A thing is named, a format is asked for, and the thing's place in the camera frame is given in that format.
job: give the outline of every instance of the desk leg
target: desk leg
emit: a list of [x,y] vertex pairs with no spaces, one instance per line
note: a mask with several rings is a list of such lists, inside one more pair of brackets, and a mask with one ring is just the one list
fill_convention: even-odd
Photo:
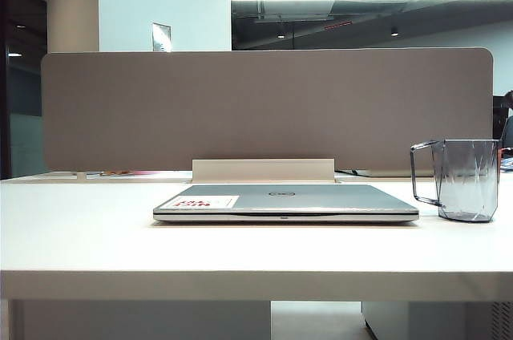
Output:
[[270,340],[270,302],[25,301],[14,340]]

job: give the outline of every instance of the person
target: person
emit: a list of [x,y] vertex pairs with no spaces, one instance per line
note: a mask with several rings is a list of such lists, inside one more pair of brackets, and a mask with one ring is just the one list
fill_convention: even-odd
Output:
[[509,90],[509,92],[504,95],[503,103],[513,110],[513,90]]

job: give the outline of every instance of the white wall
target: white wall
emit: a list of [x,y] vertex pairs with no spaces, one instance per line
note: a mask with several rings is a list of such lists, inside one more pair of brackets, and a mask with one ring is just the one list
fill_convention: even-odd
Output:
[[231,50],[230,0],[99,0],[100,51],[150,51],[151,24],[172,27],[174,51]]
[[399,35],[370,47],[486,47],[494,57],[494,95],[513,89],[513,21],[406,39]]

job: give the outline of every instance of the plastic mug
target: plastic mug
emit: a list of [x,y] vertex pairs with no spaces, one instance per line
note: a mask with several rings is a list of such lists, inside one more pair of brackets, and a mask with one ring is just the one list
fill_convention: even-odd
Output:
[[[501,140],[442,140],[410,149],[411,180],[416,200],[438,206],[440,217],[488,222],[497,209]],[[414,154],[431,147],[437,199],[417,195]]]

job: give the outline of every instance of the floor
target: floor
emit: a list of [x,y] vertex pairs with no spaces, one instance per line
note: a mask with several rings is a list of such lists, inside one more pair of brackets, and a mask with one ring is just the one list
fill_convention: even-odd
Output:
[[272,340],[372,340],[360,302],[272,302]]

